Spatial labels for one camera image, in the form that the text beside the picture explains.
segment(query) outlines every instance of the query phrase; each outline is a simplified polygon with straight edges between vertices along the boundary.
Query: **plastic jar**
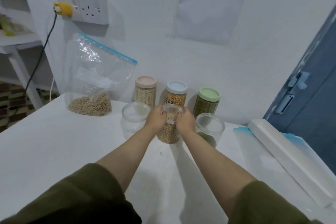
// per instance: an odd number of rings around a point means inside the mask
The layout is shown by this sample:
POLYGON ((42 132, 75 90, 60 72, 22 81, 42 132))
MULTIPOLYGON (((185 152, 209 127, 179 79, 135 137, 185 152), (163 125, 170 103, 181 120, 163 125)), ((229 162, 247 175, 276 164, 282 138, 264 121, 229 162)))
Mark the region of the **plastic jar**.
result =
POLYGON ((167 104, 162 107, 162 111, 167 112, 166 124, 163 129, 157 134, 160 141, 168 144, 177 143, 179 141, 179 133, 176 129, 177 113, 181 112, 184 115, 183 108, 177 105, 167 104))
POLYGON ((155 107, 156 80, 153 77, 141 76, 135 81, 135 101, 155 107))
POLYGON ((139 102, 129 103, 123 107, 120 123, 126 140, 143 128, 150 111, 147 104, 139 102))
POLYGON ((196 133, 216 148, 225 129, 225 124, 212 113, 201 113, 196 119, 196 133))
POLYGON ((184 107, 187 97, 188 86, 184 82, 168 82, 165 93, 165 104, 184 107))
POLYGON ((201 88, 192 112, 193 116, 196 118, 201 113, 214 114, 220 99, 221 96, 218 91, 211 88, 201 88))

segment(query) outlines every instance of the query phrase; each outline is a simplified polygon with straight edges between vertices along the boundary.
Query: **patterned floor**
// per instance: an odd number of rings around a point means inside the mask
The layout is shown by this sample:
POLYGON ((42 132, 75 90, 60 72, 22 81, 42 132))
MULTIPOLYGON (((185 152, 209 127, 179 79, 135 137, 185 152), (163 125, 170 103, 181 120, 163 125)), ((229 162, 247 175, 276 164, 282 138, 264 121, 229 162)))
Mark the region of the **patterned floor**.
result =
MULTIPOLYGON (((24 91, 24 88, 20 85, 0 82, 0 133, 35 112, 28 96, 23 95, 24 91)), ((44 104, 49 103, 49 91, 40 89, 37 91, 42 102, 44 104)), ((51 99, 53 100, 58 96, 59 93, 53 91, 51 99)))

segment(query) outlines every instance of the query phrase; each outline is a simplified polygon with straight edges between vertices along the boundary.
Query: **blue door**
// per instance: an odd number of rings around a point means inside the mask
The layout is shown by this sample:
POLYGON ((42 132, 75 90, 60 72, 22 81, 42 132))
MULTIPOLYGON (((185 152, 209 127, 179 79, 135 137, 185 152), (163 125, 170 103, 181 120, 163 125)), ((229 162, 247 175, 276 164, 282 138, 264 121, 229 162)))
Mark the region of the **blue door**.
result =
POLYGON ((302 137, 336 174, 336 7, 264 119, 302 137))

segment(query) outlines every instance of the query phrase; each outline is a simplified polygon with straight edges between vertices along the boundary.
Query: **blue zipper seal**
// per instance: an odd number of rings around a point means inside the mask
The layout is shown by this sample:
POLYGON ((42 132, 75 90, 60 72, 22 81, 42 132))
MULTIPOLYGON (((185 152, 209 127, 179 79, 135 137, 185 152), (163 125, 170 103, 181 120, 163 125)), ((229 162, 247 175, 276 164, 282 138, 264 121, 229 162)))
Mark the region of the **blue zipper seal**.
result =
POLYGON ((114 49, 112 49, 112 48, 110 48, 110 47, 107 47, 107 46, 105 46, 105 45, 103 45, 103 44, 97 42, 96 40, 93 40, 92 38, 90 38, 89 36, 87 36, 87 35, 85 35, 85 34, 83 34, 83 33, 81 33, 81 32, 78 32, 78 34, 81 35, 82 37, 84 37, 84 38, 90 40, 90 41, 93 42, 94 44, 96 44, 96 45, 102 47, 103 49, 105 49, 105 50, 107 50, 107 51, 109 51, 109 52, 113 52, 113 53, 117 54, 117 55, 118 55, 119 57, 121 57, 121 58, 124 58, 124 59, 126 59, 126 60, 128 60, 128 61, 130 61, 130 62, 132 62, 132 63, 134 63, 134 64, 137 64, 137 63, 138 63, 137 60, 132 59, 132 58, 130 58, 130 57, 128 57, 128 56, 126 56, 126 55, 120 53, 120 52, 117 52, 116 50, 114 50, 114 49))

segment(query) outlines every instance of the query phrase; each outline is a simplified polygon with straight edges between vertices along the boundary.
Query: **yellow plug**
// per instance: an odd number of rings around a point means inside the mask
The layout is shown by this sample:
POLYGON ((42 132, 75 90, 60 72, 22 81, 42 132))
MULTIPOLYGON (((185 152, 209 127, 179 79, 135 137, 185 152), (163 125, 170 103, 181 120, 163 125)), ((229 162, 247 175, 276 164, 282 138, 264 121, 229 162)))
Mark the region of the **yellow plug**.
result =
POLYGON ((54 3, 54 10, 58 15, 72 17, 72 7, 68 3, 54 3))

